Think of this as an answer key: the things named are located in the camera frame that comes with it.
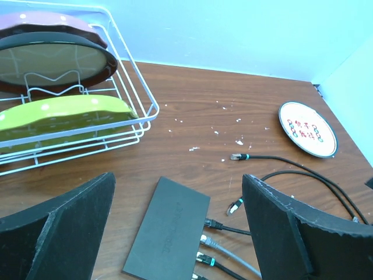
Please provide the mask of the black network switch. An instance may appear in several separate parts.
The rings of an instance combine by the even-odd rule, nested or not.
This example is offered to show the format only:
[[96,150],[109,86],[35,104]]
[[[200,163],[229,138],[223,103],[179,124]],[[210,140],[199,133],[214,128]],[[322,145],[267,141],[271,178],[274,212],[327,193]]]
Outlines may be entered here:
[[160,177],[122,271],[138,279],[191,279],[210,197]]

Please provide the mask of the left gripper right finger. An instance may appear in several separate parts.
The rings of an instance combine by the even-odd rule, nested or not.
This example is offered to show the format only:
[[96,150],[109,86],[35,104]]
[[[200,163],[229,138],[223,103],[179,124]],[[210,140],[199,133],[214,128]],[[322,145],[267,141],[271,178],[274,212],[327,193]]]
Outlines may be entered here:
[[320,211],[251,174],[242,197],[262,279],[372,279],[372,226]]

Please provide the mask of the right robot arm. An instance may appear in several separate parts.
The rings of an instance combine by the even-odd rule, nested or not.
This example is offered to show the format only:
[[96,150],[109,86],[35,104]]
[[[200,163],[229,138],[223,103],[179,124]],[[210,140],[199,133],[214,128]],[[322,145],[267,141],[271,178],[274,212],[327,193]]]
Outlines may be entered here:
[[373,177],[365,182],[365,185],[373,190]]

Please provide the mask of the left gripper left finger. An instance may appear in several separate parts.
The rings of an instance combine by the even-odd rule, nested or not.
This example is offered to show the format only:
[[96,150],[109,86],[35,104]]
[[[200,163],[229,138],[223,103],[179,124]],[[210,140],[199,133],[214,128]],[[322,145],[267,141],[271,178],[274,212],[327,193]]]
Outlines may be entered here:
[[115,190],[101,174],[1,218],[1,279],[90,279]]

